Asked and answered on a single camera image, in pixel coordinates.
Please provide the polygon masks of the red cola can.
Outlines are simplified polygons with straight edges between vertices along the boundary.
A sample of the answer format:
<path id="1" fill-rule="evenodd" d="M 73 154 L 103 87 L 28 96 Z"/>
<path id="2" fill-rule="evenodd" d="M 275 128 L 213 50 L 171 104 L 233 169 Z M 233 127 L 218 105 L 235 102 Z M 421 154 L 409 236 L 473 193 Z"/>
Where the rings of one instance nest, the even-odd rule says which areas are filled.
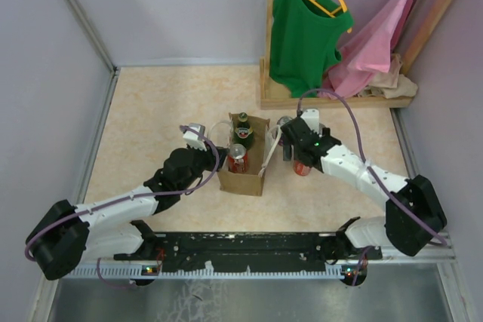
<path id="1" fill-rule="evenodd" d="M 308 176 L 311 169 L 311 167 L 306 166 L 300 161 L 294 161 L 293 163 L 293 170 L 299 176 Z"/>
<path id="2" fill-rule="evenodd" d="M 248 171 L 248 154 L 242 144 L 234 143 L 229 147 L 228 170 L 232 173 L 246 173 Z"/>

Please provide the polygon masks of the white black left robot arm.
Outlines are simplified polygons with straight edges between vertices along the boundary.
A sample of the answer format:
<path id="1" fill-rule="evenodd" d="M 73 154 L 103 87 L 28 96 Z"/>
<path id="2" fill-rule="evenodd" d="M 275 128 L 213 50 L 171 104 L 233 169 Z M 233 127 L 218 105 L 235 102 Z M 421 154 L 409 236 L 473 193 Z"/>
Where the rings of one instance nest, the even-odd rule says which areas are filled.
<path id="1" fill-rule="evenodd" d="M 93 204 L 56 202 L 26 239 L 26 258 L 55 281 L 95 259 L 149 259 L 157 237 L 143 218 L 173 207 L 200 189 L 223 166 L 227 150 L 175 149 L 151 179 L 125 195 Z"/>

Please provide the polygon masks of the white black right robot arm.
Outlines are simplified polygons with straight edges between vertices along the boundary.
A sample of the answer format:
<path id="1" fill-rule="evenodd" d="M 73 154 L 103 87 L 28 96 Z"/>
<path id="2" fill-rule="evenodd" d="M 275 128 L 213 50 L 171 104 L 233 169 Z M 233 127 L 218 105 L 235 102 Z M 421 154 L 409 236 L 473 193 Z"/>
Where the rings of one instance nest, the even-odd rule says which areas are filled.
<path id="1" fill-rule="evenodd" d="M 341 179 L 384 213 L 357 217 L 342 227 L 343 235 L 337 239 L 342 256 L 355 258 L 366 247 L 394 247 L 406 256 L 416 256 L 428 244 L 448 245 L 441 235 L 448 221 L 426 177 L 390 173 L 351 152 L 329 129 L 312 130 L 301 117 L 284 124 L 281 132 L 296 161 Z"/>

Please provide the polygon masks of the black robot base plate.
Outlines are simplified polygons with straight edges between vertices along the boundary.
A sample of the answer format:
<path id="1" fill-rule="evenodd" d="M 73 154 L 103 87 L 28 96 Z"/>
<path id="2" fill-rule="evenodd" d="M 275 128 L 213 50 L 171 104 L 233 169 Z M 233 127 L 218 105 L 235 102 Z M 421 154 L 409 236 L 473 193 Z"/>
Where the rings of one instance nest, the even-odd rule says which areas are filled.
<path id="1" fill-rule="evenodd" d="M 343 232 L 153 232 L 146 223 L 135 221 L 143 244 L 139 250 L 114 255 L 116 261 L 148 265 L 146 277 L 175 274 L 214 274 L 221 278 L 258 275 L 299 277 L 331 273 L 338 262 L 361 262 L 360 277 L 348 265 L 339 276 L 345 284 L 361 284 L 367 263 L 380 260 L 381 250 L 350 246 Z"/>

